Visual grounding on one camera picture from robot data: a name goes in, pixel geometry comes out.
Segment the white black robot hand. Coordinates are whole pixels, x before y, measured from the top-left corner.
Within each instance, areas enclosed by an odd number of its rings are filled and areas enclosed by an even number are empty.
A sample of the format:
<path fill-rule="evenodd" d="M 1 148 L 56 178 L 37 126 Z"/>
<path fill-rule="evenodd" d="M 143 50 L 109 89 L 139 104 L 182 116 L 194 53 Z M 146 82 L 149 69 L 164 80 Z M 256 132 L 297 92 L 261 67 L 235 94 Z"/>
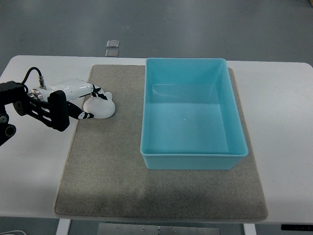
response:
<path fill-rule="evenodd" d="M 106 92 L 103 91 L 100 87 L 79 79 L 70 79 L 50 86 L 44 86 L 43 82 L 41 82 L 39 87 L 29 91 L 28 96 L 39 101 L 47 102 L 49 95 L 56 91 L 63 91 L 65 93 L 68 114 L 70 117 L 75 119 L 88 119 L 94 118 L 94 116 L 93 114 L 85 112 L 83 108 L 81 109 L 80 107 L 71 103 L 73 100 L 87 95 L 91 95 L 91 97 L 100 97 L 107 100 L 107 97 L 105 96 Z"/>

